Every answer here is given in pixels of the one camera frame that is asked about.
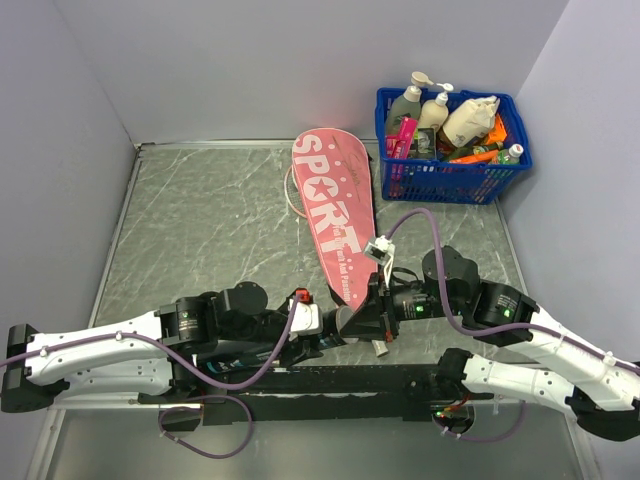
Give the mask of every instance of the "red connector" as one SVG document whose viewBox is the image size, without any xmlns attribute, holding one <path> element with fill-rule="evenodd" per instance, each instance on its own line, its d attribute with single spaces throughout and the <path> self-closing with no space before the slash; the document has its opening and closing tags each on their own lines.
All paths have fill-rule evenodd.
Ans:
<svg viewBox="0 0 640 480">
<path fill-rule="evenodd" d="M 312 302 L 311 294 L 309 293 L 309 290 L 307 290 L 306 288 L 298 288 L 296 290 L 296 295 L 300 295 L 299 301 L 302 303 Z"/>
</svg>

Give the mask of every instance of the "gray bottle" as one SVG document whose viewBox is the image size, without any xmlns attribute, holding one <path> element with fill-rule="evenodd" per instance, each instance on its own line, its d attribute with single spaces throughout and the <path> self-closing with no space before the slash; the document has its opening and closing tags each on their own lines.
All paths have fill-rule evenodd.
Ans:
<svg viewBox="0 0 640 480">
<path fill-rule="evenodd" d="M 420 118 L 420 95 L 422 95 L 420 87 L 433 85 L 433 82 L 424 73 L 413 72 L 411 74 L 411 83 L 413 85 L 409 85 L 405 92 L 391 104 L 387 121 L 384 124 L 386 135 L 396 135 L 400 130 L 400 124 L 404 117 L 415 118 L 416 120 Z"/>
</svg>

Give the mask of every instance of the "metal frame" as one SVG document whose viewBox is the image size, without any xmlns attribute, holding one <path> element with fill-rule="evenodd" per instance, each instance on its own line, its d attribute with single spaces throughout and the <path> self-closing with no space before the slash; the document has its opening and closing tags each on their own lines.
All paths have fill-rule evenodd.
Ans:
<svg viewBox="0 0 640 480">
<path fill-rule="evenodd" d="M 111 268 L 111 264 L 113 263 L 113 258 L 115 256 L 118 240 L 122 232 L 124 220 L 126 218 L 126 215 L 129 209 L 131 197 L 133 195 L 133 189 L 135 187 L 135 183 L 138 178 L 138 173 L 140 171 L 140 166 L 143 160 L 142 154 L 145 151 L 176 149 L 176 148 L 185 148 L 185 149 L 187 148 L 190 148 L 190 149 L 229 148 L 230 149 L 230 148 L 238 148 L 238 147 L 287 148 L 291 146 L 292 142 L 293 140 L 217 140 L 217 141 L 208 141 L 208 142 L 205 141 L 205 142 L 135 145 L 137 147 L 137 151 L 134 159 L 131 178 L 127 186 L 127 191 L 123 201 L 122 210 L 120 212 L 120 216 L 118 218 L 118 222 L 115 227 L 113 238 L 111 240 L 111 245 L 109 246 L 109 252 L 108 252 L 107 260 L 105 263 L 105 268 L 102 273 L 96 298 L 93 304 L 93 309 L 91 311 L 91 316 L 89 319 L 89 324 L 88 324 L 89 328 L 93 327 L 97 318 L 97 314 L 102 301 L 104 289 L 109 277 L 109 270 Z M 367 139 L 367 140 L 362 140 L 362 143 L 365 145 L 377 144 L 377 140 Z M 511 240 L 511 235 L 509 233 L 507 222 L 504 217 L 504 212 L 502 210 L 502 206 L 498 199 L 495 200 L 495 205 L 496 205 L 498 215 L 500 217 L 500 221 L 502 223 L 505 235 L 507 237 L 507 241 L 509 243 L 511 254 L 513 256 L 513 259 L 516 265 L 516 270 L 518 273 L 518 278 L 520 280 L 522 291 L 523 293 L 528 295 L 527 287 L 524 282 L 524 277 L 522 275 L 522 270 L 520 269 L 518 257 L 516 256 L 515 248 Z M 511 403 L 511 402 L 509 402 L 509 400 L 507 399 L 504 399 L 504 400 L 501 400 L 501 403 Z M 62 428 L 66 410 L 159 409 L 160 407 L 161 405 L 156 405 L 156 404 L 140 405 L 137 402 L 137 397 L 128 396 L 128 395 L 104 395 L 104 396 L 101 395 L 99 399 L 90 398 L 90 397 L 77 397 L 75 399 L 73 398 L 66 399 L 64 400 L 63 403 L 60 403 L 59 405 L 54 404 L 47 411 L 42 432 L 40 433 L 40 437 L 38 439 L 38 443 L 36 444 L 36 449 L 27 472 L 27 477 L 26 477 L 27 480 L 46 480 L 46 477 L 49 473 L 49 468 L 51 466 L 51 462 L 53 460 L 53 455 L 55 453 L 56 444 L 58 441 L 58 437 L 60 435 L 60 430 Z M 575 421 L 572 421 L 568 418 L 567 418 L 567 429 L 568 429 L 571 441 L 573 443 L 573 448 L 574 448 L 574 451 L 576 452 L 576 457 L 577 457 L 578 464 L 583 477 L 588 479 L 600 480 L 602 478 L 600 474 L 600 469 L 598 468 L 598 465 L 594 459 L 593 451 L 592 451 L 587 433 L 581 430 L 577 426 L 577 423 Z"/>
</svg>

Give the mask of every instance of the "plastic bottle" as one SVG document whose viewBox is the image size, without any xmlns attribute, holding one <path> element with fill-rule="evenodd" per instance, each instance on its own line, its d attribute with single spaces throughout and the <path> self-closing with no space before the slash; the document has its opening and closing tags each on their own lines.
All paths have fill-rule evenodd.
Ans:
<svg viewBox="0 0 640 480">
<path fill-rule="evenodd" d="M 422 95 L 420 87 L 433 85 L 433 82 L 424 73 L 413 72 L 411 74 L 411 83 L 413 85 L 409 85 L 405 92 L 391 104 L 387 121 L 384 124 L 386 135 L 397 134 L 404 117 L 415 118 L 416 120 L 420 117 L 420 95 Z"/>
<path fill-rule="evenodd" d="M 456 158 L 462 158 L 469 155 L 476 155 L 478 153 L 490 152 L 492 150 L 502 150 L 504 144 L 502 142 L 495 142 L 489 145 L 478 145 L 477 147 L 460 147 L 456 148 L 451 155 L 442 159 L 443 162 L 450 162 Z"/>
<path fill-rule="evenodd" d="M 524 148 L 519 143 L 514 143 L 507 150 L 500 150 L 496 158 L 491 160 L 493 165 L 517 165 L 520 163 L 520 155 L 524 153 Z"/>
<path fill-rule="evenodd" d="M 450 83 L 437 83 L 436 85 L 442 87 L 444 92 L 440 92 L 435 100 L 425 102 L 422 106 L 420 120 L 418 120 L 418 128 L 433 128 L 435 132 L 440 130 L 440 127 L 449 116 L 447 101 L 449 100 L 449 93 L 453 92 L 453 85 Z"/>
</svg>

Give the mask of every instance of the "white lotion bottle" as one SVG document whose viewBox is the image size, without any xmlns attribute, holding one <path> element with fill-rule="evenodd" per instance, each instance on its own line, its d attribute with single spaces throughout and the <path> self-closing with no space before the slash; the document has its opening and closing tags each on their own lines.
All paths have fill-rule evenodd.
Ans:
<svg viewBox="0 0 640 480">
<path fill-rule="evenodd" d="M 447 101 L 449 93 L 453 92 L 453 85 L 450 83 L 438 83 L 442 87 L 443 92 L 439 93 L 435 100 L 428 100 L 422 106 L 420 120 L 418 120 L 418 128 L 433 128 L 435 132 L 440 130 L 442 124 L 449 116 Z"/>
</svg>

